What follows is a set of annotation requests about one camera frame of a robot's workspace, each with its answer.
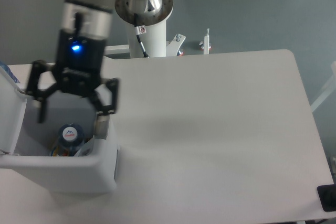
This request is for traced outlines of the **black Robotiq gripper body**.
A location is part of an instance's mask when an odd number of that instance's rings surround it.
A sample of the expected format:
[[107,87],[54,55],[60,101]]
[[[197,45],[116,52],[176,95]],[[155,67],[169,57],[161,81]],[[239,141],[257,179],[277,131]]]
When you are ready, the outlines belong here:
[[100,70],[106,40],[59,32],[54,78],[63,93],[88,97],[101,84]]

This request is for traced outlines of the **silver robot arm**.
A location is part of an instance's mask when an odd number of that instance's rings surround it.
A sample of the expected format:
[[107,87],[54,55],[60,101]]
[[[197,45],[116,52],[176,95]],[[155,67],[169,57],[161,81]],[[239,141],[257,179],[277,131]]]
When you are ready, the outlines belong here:
[[119,79],[101,77],[116,0],[64,0],[55,63],[32,63],[26,94],[39,104],[38,123],[46,119],[48,98],[57,91],[87,98],[97,116],[115,114]]

